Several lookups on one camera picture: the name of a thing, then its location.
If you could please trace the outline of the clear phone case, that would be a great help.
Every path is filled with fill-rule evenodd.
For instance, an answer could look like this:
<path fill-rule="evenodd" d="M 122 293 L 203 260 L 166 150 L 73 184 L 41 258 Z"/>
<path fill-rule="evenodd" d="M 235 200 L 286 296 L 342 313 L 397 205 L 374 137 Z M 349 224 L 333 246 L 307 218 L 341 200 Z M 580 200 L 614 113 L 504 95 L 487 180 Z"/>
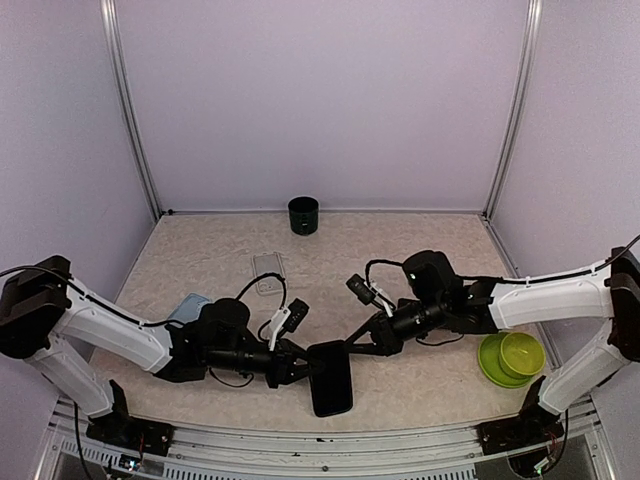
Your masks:
<path fill-rule="evenodd" d="M 252 267 L 255 277 L 264 276 L 256 284 L 258 295 L 265 297 L 283 293 L 284 287 L 281 281 L 275 277 L 275 274 L 278 274 L 281 278 L 285 278 L 283 261 L 279 252 L 254 255 Z"/>

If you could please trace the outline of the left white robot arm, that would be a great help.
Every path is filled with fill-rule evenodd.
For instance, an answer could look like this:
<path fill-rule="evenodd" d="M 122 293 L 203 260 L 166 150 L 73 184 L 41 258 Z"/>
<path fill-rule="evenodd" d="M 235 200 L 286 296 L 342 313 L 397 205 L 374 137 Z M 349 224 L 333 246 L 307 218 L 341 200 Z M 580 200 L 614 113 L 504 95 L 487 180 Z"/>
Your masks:
<path fill-rule="evenodd" d="M 1 352 L 31 364 L 71 397 L 121 445 L 140 434 L 137 418 L 116 404 L 102 381 L 70 344 L 76 338 L 106 350 L 167 382 L 200 381 L 212 369 L 261 374 L 271 388 L 323 370 L 322 361 L 274 334 L 268 342 L 248 328 L 250 310 L 239 298 L 201 306 L 189 321 L 149 322 L 90 291 L 54 255 L 2 272 Z"/>

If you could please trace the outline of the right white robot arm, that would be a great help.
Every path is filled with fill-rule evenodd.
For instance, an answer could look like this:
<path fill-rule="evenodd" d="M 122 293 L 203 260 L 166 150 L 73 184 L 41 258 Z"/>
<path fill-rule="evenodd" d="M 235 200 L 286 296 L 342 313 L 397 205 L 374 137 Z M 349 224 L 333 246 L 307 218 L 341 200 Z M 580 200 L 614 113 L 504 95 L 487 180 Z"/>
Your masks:
<path fill-rule="evenodd" d="M 433 250 L 410 256 L 401 268 L 413 299 L 370 317 L 347 339 L 349 352 L 391 356 L 438 328 L 484 335 L 529 323 L 602 319 L 581 350 L 530 388 L 530 404 L 511 423 L 520 443 L 535 442 L 551 418 L 639 359 L 639 261 L 626 247 L 590 266 L 523 279 L 464 277 Z"/>

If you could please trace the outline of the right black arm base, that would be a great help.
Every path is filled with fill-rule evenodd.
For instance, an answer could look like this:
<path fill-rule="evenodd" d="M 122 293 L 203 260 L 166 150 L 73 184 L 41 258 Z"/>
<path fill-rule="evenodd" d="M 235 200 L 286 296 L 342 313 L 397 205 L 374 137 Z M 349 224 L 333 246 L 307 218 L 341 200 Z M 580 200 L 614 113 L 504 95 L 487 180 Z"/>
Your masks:
<path fill-rule="evenodd" d="M 540 390 L 545 379 L 542 376 L 531 384 L 517 415 L 477 426 L 484 455 L 536 445 L 550 440 L 552 436 L 562 437 L 565 434 L 560 415 L 541 406 Z"/>

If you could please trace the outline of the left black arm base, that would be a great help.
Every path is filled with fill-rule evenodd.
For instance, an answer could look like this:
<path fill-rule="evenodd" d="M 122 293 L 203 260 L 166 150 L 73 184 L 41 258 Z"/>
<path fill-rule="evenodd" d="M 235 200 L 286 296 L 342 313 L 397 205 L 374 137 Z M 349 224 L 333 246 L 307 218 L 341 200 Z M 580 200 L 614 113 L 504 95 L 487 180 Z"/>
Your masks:
<path fill-rule="evenodd" d="M 131 416 L 124 390 L 115 380 L 110 380 L 109 385 L 113 394 L 111 410 L 106 415 L 89 418 L 86 436 L 140 454 L 166 457 L 173 440 L 174 426 Z"/>

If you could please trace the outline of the light blue phone case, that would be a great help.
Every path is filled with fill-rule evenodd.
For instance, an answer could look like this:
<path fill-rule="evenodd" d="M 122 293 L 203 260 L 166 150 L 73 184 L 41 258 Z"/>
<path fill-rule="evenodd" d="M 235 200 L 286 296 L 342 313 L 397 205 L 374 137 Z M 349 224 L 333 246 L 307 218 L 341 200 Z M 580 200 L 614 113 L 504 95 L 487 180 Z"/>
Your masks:
<path fill-rule="evenodd" d="M 201 309 L 210 302 L 211 300 L 207 297 L 190 293 L 171 312 L 168 319 L 176 320 L 184 324 L 195 321 L 199 318 Z"/>

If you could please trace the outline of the green bowl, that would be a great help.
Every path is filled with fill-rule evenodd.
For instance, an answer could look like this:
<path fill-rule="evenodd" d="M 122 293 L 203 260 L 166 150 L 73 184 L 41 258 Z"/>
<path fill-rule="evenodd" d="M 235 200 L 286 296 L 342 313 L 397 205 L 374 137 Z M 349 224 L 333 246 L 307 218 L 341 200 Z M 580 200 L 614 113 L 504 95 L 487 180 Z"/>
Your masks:
<path fill-rule="evenodd" d="M 546 364 L 546 352 L 533 336 L 512 332 L 499 345 L 499 364 L 513 378 L 527 378 L 539 374 Z"/>

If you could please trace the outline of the dark green cup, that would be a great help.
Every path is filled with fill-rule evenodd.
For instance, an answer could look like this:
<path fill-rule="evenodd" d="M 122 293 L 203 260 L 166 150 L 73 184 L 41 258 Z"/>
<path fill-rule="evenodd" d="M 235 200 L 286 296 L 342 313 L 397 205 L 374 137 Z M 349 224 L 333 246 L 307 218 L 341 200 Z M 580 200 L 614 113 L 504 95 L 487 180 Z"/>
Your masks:
<path fill-rule="evenodd" d="M 299 196 L 288 202 L 291 231 L 300 236 L 315 233 L 319 224 L 319 202 L 309 196 Z"/>

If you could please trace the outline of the front aluminium rail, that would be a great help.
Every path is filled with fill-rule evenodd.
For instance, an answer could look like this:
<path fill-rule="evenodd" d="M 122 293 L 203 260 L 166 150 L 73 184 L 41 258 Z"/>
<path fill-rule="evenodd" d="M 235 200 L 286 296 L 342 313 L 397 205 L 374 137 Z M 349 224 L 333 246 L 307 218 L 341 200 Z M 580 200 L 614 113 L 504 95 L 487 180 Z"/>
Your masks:
<path fill-rule="evenodd" d="M 469 423 L 370 433 L 269 432 L 179 424 L 166 455 L 74 435 L 86 420 L 57 402 L 30 479 L 474 479 L 484 462 L 508 467 L 535 445 L 487 454 Z"/>

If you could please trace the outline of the right aluminium frame post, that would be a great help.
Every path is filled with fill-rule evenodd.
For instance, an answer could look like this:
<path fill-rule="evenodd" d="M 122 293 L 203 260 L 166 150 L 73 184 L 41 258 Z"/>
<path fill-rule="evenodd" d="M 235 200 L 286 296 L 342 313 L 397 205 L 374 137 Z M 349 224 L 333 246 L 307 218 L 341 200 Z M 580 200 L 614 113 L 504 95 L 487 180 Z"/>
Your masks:
<path fill-rule="evenodd" d="M 512 162 L 513 151 L 525 110 L 531 71 L 535 62 L 542 10 L 543 2 L 541 0 L 530 0 L 527 3 L 523 41 L 506 130 L 499 151 L 498 164 L 483 210 L 483 217 L 487 223 L 491 223 L 496 215 Z"/>

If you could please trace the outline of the aluminium frame post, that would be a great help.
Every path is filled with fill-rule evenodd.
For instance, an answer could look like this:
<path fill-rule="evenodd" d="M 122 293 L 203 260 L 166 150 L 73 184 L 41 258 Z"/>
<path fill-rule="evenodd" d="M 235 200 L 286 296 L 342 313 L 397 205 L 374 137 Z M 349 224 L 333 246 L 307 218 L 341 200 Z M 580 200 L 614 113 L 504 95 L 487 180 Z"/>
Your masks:
<path fill-rule="evenodd" d="M 506 130 L 499 151 L 498 164 L 483 210 L 483 217 L 487 223 L 491 223 L 496 215 L 512 162 L 513 151 L 525 110 L 531 71 L 535 62 L 542 10 L 543 2 L 541 0 L 530 0 L 527 3 L 523 41 Z"/>
<path fill-rule="evenodd" d="M 163 215 L 159 194 L 152 178 L 151 169 L 146 158 L 142 136 L 136 118 L 133 97 L 131 94 L 124 49 L 120 36 L 117 5 L 113 0 L 100 2 L 101 17 L 114 73 L 120 109 L 123 115 L 125 131 L 134 157 L 134 164 L 139 176 L 151 216 L 157 222 Z"/>

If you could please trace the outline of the left aluminium frame post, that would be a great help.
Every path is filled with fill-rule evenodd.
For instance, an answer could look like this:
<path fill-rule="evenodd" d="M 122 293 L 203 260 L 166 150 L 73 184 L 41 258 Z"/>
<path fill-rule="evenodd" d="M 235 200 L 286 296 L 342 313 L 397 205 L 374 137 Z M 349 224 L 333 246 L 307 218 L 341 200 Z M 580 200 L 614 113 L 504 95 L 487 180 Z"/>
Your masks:
<path fill-rule="evenodd" d="M 159 194 L 152 178 L 151 169 L 146 158 L 142 136 L 136 118 L 133 97 L 131 94 L 124 49 L 120 36 L 117 5 L 113 0 L 100 2 L 101 17 L 114 73 L 120 109 L 123 115 L 125 131 L 134 157 L 134 164 L 139 176 L 151 216 L 157 222 L 163 215 Z"/>

